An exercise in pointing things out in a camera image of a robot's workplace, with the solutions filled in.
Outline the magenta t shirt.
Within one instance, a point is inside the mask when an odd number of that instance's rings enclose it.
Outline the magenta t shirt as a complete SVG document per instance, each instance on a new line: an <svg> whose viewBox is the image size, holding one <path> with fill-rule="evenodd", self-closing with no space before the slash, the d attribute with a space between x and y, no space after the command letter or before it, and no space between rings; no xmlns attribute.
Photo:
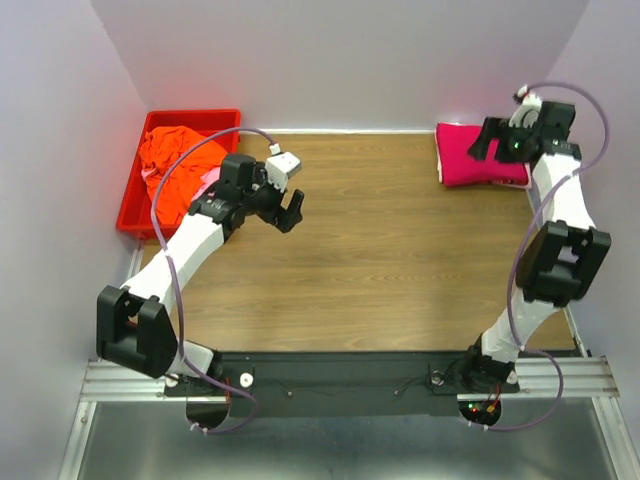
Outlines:
<svg viewBox="0 0 640 480"><path fill-rule="evenodd" d="M526 164L505 164L495 159L497 142L492 141L484 161L476 161L467 153L480 133L479 125L439 123L435 129L435 144L440 151L444 186L492 185L493 181L531 180Z"/></svg>

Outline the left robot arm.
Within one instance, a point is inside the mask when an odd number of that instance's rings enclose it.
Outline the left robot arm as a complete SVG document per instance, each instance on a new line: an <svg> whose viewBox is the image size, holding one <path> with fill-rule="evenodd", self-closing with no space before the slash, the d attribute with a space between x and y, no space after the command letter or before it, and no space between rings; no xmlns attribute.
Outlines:
<svg viewBox="0 0 640 480"><path fill-rule="evenodd" d="M282 233L302 220L304 194L289 181L302 162L290 152L265 161L229 154L218 179L190 205L176 232L159 253L122 286L105 287L97 298L98 356L157 379L188 376L199 393L222 384L221 356L185 338L185 326L174 326L173 310L182 312L182 290L214 252L255 215Z"/></svg>

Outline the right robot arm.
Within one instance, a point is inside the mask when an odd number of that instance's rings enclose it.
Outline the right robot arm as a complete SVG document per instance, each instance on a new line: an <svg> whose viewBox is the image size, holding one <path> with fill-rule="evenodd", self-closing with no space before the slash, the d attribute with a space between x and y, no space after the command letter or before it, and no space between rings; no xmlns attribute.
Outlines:
<svg viewBox="0 0 640 480"><path fill-rule="evenodd" d="M482 160L495 141L498 162L529 166L540 199L509 274L505 310L460 366L460 379L472 390L515 383L515 362L530 337L586 295L611 247L584 201L581 150L569 140L575 116L571 104L527 93L510 118L486 118L468 150Z"/></svg>

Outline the folded red coca-cola t shirt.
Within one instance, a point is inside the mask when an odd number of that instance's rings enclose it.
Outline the folded red coca-cola t shirt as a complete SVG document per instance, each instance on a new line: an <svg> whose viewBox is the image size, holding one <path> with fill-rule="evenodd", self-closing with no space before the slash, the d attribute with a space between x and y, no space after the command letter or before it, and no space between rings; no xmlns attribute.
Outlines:
<svg viewBox="0 0 640 480"><path fill-rule="evenodd" d="M492 185L506 188L515 188L521 190L529 190L532 186L531 180L525 182L519 182L512 179L493 181Z"/></svg>

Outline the folded white t shirt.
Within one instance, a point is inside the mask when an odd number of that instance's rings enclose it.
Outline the folded white t shirt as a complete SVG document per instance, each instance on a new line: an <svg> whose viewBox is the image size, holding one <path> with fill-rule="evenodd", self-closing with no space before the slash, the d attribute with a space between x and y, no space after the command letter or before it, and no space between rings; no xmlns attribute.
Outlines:
<svg viewBox="0 0 640 480"><path fill-rule="evenodd" d="M438 182L440 184L444 184L444 177L443 177L443 172L442 172L442 162L441 162L441 155L440 155L440 151L436 148L436 160L437 160L437 174L438 174Z"/></svg>

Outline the light pink t shirt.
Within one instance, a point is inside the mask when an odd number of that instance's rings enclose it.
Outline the light pink t shirt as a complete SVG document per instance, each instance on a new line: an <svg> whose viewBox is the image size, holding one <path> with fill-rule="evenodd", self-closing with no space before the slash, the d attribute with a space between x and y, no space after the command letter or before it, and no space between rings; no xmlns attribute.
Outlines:
<svg viewBox="0 0 640 480"><path fill-rule="evenodd" d="M219 179L220 168L214 167L213 169L203 173L199 178L193 173L182 172L176 170L171 177L167 180L162 192L169 191L174 195L196 194L202 193L212 183ZM147 193L150 197L153 197L160 186L160 181L163 174L157 169L150 170L143 169L141 171L141 178L145 183Z"/></svg>

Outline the orange t shirt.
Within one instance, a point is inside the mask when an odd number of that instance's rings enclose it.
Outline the orange t shirt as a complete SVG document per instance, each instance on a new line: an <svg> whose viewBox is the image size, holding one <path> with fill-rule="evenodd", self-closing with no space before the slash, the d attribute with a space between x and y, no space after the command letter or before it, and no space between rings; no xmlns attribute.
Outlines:
<svg viewBox="0 0 640 480"><path fill-rule="evenodd" d="M146 134L142 146L138 149L142 160L142 170L157 168L164 177L181 155L203 139L204 136L188 127L154 128ZM216 141L207 142L183 160L171 175L176 170L180 170L193 173L196 178L199 178L214 167L220 168L226 155L227 150ZM174 195L169 191L162 192L162 190L156 208L157 220L162 226L179 225L192 201L205 191L192 196L191 194Z"/></svg>

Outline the red plastic bin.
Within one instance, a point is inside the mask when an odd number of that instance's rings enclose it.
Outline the red plastic bin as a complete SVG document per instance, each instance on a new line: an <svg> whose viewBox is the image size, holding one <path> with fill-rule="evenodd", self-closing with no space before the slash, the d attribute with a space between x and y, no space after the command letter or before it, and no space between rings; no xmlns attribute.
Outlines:
<svg viewBox="0 0 640 480"><path fill-rule="evenodd" d="M241 124L242 114L238 109L209 110L155 110L147 114L137 147L141 147L145 136L156 127L188 127L207 137L218 131ZM134 238L154 238L150 219L151 196L142 175L142 160L134 154L116 227Z"/></svg>

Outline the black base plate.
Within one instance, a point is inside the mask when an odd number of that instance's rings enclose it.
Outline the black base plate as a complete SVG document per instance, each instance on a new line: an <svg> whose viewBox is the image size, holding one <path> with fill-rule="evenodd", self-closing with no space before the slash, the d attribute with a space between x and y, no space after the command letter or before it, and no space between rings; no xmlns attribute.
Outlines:
<svg viewBox="0 0 640 480"><path fill-rule="evenodd" d="M462 351L225 352L216 358L227 393L193 374L171 373L166 394L188 400L187 412L244 418L458 416L464 396L511 394L518 385L463 375ZM206 403L221 398L210 411Z"/></svg>

